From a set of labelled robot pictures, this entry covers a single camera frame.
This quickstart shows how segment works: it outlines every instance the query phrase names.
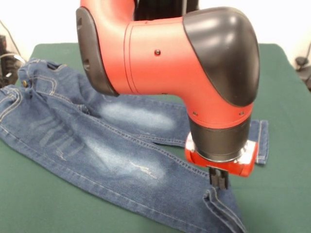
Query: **green cloth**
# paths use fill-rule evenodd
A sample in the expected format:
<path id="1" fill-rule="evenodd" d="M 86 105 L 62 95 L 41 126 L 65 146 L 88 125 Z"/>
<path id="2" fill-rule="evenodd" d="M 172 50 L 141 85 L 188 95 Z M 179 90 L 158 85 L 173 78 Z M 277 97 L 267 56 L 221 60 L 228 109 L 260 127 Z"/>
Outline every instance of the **green cloth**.
<path id="1" fill-rule="evenodd" d="M 233 191 L 249 232 L 308 233 L 310 94 L 279 46 L 259 48 L 260 84 L 253 119 L 269 121 L 269 159 L 265 166 L 256 165 L 249 178 L 231 176 Z M 77 44 L 38 45 L 32 57 L 83 72 Z M 179 232 L 80 190 L 1 141 L 0 148 L 1 233 Z M 183 149 L 165 148 L 183 157 Z"/>

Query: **black end cap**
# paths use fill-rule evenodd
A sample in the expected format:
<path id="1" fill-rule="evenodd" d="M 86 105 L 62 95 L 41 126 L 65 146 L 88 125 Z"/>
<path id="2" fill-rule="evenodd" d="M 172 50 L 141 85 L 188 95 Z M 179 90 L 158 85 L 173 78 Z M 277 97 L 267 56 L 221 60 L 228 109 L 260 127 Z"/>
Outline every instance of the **black end cap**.
<path id="1" fill-rule="evenodd" d="M 89 82 L 97 92 L 117 97 L 119 94 L 104 68 L 94 19 L 86 8 L 76 10 L 76 24 L 83 69 Z"/>
<path id="2" fill-rule="evenodd" d="M 235 106 L 247 106 L 259 85 L 259 47 L 250 21 L 239 10 L 217 7 L 183 17 L 185 33 L 214 88 Z"/>

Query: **distressed denim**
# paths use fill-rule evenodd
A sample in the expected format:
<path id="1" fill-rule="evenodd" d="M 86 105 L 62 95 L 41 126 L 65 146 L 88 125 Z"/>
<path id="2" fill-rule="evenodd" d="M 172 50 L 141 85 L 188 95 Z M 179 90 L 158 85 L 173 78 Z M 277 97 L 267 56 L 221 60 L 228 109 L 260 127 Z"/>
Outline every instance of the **distressed denim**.
<path id="1" fill-rule="evenodd" d="M 97 197 L 188 233 L 247 232 L 231 187 L 162 149 L 183 147 L 185 106 L 152 97 L 97 93 L 85 75 L 31 59 L 27 87 L 0 90 L 0 138 L 11 148 Z M 252 120 L 257 163 L 268 156 L 268 124 Z"/>

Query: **white wall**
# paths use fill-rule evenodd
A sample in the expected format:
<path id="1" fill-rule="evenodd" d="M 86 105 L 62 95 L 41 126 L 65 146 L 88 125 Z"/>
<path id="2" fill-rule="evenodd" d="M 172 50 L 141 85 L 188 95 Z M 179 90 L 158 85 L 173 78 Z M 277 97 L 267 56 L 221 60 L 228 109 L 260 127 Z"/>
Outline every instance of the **white wall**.
<path id="1" fill-rule="evenodd" d="M 28 59 L 37 44 L 77 42 L 75 10 L 79 3 L 80 0 L 0 0 L 0 19 L 10 30 L 22 56 Z M 310 8 L 301 2 L 200 0 L 201 9 L 215 6 L 242 10 L 251 20 L 258 41 L 279 44 L 292 64 L 295 57 L 305 56 L 311 41 L 311 17 Z"/>

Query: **rivet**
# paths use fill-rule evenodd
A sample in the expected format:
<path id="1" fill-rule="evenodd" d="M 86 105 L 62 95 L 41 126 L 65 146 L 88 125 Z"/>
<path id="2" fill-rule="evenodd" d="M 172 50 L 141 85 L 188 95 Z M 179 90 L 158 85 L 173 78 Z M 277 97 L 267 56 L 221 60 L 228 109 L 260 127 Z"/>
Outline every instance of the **rivet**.
<path id="1" fill-rule="evenodd" d="M 24 87 L 28 87 L 28 83 L 27 83 L 26 80 L 23 81 L 23 86 L 24 86 Z"/>
<path id="2" fill-rule="evenodd" d="M 155 55 L 159 56 L 161 54 L 161 50 L 155 50 Z"/>

